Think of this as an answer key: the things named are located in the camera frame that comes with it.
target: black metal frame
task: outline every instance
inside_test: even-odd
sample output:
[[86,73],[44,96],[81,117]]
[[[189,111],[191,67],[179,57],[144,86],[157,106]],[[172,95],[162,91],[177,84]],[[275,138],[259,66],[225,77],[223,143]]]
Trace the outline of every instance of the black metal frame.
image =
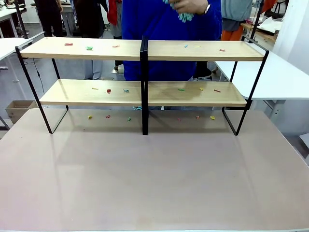
[[143,135],[148,135],[148,38],[143,36],[140,46],[140,68],[141,68],[141,114]]
[[[241,38],[241,40],[244,41],[245,39],[247,39],[249,42],[251,42],[251,43],[257,45],[258,47],[262,48],[262,49],[265,51],[265,55],[264,55],[264,57],[263,57],[262,64],[261,64],[261,66],[260,66],[259,72],[257,73],[256,79],[255,79],[255,81],[254,81],[253,87],[252,87],[251,92],[250,92],[250,95],[249,95],[248,99],[246,100],[246,101],[247,101],[247,104],[246,104],[246,106],[245,106],[243,109],[238,109],[238,110],[243,110],[244,112],[243,112],[242,117],[241,117],[241,119],[240,119],[240,122],[239,122],[239,125],[238,125],[238,127],[237,127],[237,130],[235,130],[235,128],[234,128],[232,122],[230,121],[228,115],[226,114],[226,112],[225,112],[225,107],[222,108],[223,115],[225,116],[225,118],[226,118],[226,120],[227,120],[229,126],[231,127],[231,129],[232,129],[234,135],[236,135],[236,136],[237,136],[237,135],[239,134],[239,132],[240,132],[240,129],[241,129],[242,123],[243,123],[243,121],[244,121],[244,119],[245,119],[245,116],[246,116],[246,114],[247,114],[247,111],[250,110],[250,107],[251,107],[251,104],[252,104],[252,96],[253,96],[253,94],[254,94],[256,85],[257,85],[257,83],[258,83],[258,81],[259,81],[259,79],[260,79],[262,70],[263,70],[263,68],[264,68],[265,62],[266,62],[267,57],[268,57],[268,55],[269,55],[269,51],[268,51],[267,49],[263,48],[261,45],[259,45],[258,43],[256,43],[254,40],[252,40],[252,39],[248,38],[247,36],[244,36],[244,35],[243,35],[242,38]],[[234,68],[233,68],[233,71],[232,71],[232,76],[231,76],[230,82],[233,81],[233,78],[234,78],[234,74],[235,74],[235,71],[236,71],[237,64],[238,64],[238,62],[236,61],[236,62],[235,62],[235,65],[234,65]]]
[[[61,116],[61,118],[60,118],[60,120],[58,121],[58,123],[56,124],[55,128],[52,130],[51,127],[50,127],[50,125],[49,125],[49,123],[48,123],[48,120],[47,120],[46,114],[45,114],[45,112],[44,112],[44,110],[43,110],[43,107],[42,107],[42,104],[41,104],[41,102],[40,102],[40,99],[39,99],[39,97],[38,97],[38,95],[37,95],[37,93],[36,93],[36,91],[35,91],[34,86],[33,86],[33,83],[32,83],[32,81],[31,81],[31,78],[30,78],[30,75],[29,75],[28,70],[27,70],[27,68],[26,68],[26,65],[25,65],[25,63],[24,63],[24,60],[23,60],[23,58],[22,58],[22,56],[21,56],[21,54],[20,54],[19,47],[15,47],[15,50],[16,50],[16,53],[17,53],[19,62],[20,62],[20,64],[21,64],[21,67],[23,68],[23,71],[24,71],[24,73],[25,73],[25,76],[26,76],[26,78],[27,78],[27,80],[28,80],[28,83],[29,83],[30,88],[31,88],[31,90],[32,90],[32,93],[33,93],[33,95],[34,95],[35,101],[37,102],[38,107],[39,107],[39,109],[40,109],[40,112],[41,112],[41,114],[42,114],[42,116],[43,116],[44,122],[45,122],[45,124],[46,124],[47,129],[48,129],[48,132],[49,132],[50,134],[53,134],[53,133],[56,131],[56,129],[58,128],[58,126],[59,126],[60,122],[62,121],[62,119],[64,118],[64,116],[66,115],[66,113],[67,113],[69,107],[66,105],[66,111],[65,111],[64,114]],[[59,75],[59,71],[58,71],[58,68],[57,68],[55,59],[52,59],[52,62],[53,62],[54,68],[55,68],[55,72],[56,72],[57,78],[58,78],[58,80],[60,80],[60,75]]]

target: shelf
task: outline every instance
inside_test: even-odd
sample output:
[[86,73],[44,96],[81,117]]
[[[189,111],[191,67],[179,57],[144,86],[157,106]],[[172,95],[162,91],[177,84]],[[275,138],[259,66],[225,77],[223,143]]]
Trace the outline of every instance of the shelf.
[[230,82],[150,82],[148,92],[149,106],[243,107],[246,105],[242,95]]
[[141,106],[140,82],[57,80],[41,104],[71,106]]
[[262,61],[263,57],[243,41],[149,41],[148,45],[149,60]]
[[45,37],[20,53],[24,58],[140,60],[138,40]]

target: person in background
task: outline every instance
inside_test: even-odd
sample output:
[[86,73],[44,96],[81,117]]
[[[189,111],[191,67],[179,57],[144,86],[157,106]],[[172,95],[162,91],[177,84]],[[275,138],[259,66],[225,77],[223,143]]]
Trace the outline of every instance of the person in background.
[[[106,1],[108,3],[107,19],[111,24],[111,33],[114,39],[121,40],[122,0],[106,0]],[[118,71],[118,66],[122,64],[123,61],[116,60],[114,69]]]
[[[107,11],[105,0],[74,0],[79,28],[83,38],[102,39],[105,24],[101,5]],[[102,60],[85,60],[85,80],[99,80],[102,75]]]
[[239,41],[243,27],[241,22],[250,18],[253,0],[221,0],[223,41]]
[[45,36],[62,37],[62,5],[60,0],[34,0]]
[[[122,36],[126,40],[218,40],[222,32],[220,0],[124,0]],[[182,22],[178,13],[192,13]],[[124,61],[125,79],[140,80],[140,62]],[[150,61],[150,81],[189,81],[196,70],[194,61]]]

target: black pants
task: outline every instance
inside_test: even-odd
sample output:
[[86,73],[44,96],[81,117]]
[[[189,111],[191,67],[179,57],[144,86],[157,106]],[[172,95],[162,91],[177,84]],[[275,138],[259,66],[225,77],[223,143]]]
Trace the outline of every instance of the black pants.
[[53,12],[38,12],[45,36],[53,36],[52,27],[54,29],[54,35],[62,37],[62,21],[60,11]]
[[[122,40],[122,36],[114,36],[115,40]],[[115,60],[115,66],[122,65],[124,62],[121,60]]]

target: blue shirt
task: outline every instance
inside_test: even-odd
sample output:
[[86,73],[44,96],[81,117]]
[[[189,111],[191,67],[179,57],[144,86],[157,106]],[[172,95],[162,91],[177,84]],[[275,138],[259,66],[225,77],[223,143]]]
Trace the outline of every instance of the blue shirt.
[[[222,33],[221,1],[208,0],[211,5],[204,15],[195,15],[183,23],[178,13],[162,0],[124,0],[122,13],[123,39],[141,40],[218,40]],[[124,61],[125,79],[140,80],[140,62]],[[196,62],[150,61],[149,81],[188,81]]]

